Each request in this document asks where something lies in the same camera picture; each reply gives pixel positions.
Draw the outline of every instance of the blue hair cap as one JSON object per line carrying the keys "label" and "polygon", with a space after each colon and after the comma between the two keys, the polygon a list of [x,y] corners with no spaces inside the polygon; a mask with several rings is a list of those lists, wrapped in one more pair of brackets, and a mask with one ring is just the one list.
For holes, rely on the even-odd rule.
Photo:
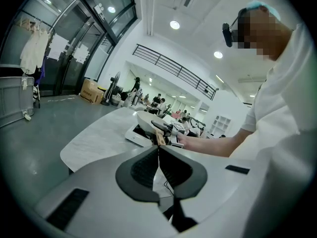
{"label": "blue hair cap", "polygon": [[255,9],[255,8],[258,8],[259,6],[261,6],[261,5],[263,5],[263,6],[265,6],[268,10],[269,10],[269,12],[271,13],[271,14],[273,14],[278,20],[281,20],[281,17],[280,17],[280,15],[279,15],[279,13],[277,12],[277,10],[276,9],[274,9],[273,7],[271,7],[271,6],[269,6],[268,4],[266,4],[265,2],[261,2],[261,1],[258,1],[258,0],[253,0],[252,2],[249,2],[248,4],[247,4],[247,9]]}

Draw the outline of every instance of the white cabinet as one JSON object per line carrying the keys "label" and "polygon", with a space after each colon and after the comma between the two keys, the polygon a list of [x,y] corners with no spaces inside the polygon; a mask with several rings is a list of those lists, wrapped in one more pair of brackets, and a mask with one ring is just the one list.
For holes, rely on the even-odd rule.
{"label": "white cabinet", "polygon": [[218,138],[221,135],[226,135],[226,131],[228,131],[230,125],[231,119],[222,116],[217,116],[212,123],[209,133],[213,134],[215,138]]}

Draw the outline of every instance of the floor fan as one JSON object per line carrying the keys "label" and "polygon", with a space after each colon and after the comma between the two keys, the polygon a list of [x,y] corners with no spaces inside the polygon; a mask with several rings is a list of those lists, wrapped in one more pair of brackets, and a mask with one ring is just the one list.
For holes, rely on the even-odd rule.
{"label": "floor fan", "polygon": [[115,77],[111,78],[111,85],[110,87],[106,90],[106,92],[104,93],[103,99],[101,101],[101,104],[105,105],[105,106],[109,106],[109,100],[111,99],[112,96],[112,91],[115,89],[115,87],[117,86],[118,80],[120,77],[120,71],[115,75]]}

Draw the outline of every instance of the round ceiling light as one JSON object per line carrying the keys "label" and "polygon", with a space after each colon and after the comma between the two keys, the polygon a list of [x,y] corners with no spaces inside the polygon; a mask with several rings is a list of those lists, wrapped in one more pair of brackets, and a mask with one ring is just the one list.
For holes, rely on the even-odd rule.
{"label": "round ceiling light", "polygon": [[179,23],[175,20],[170,22],[170,27],[173,29],[178,29],[179,28]]}
{"label": "round ceiling light", "polygon": [[108,7],[108,11],[111,13],[115,13],[115,8],[110,6]]}
{"label": "round ceiling light", "polygon": [[222,53],[219,52],[219,51],[216,51],[214,54],[213,54],[216,58],[222,58]]}

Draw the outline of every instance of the gray plastic bin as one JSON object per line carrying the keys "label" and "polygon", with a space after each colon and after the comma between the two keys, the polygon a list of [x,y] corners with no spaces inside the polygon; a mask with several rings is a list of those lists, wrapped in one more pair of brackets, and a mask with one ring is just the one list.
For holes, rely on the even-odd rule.
{"label": "gray plastic bin", "polygon": [[0,78],[0,128],[33,115],[32,77]]}

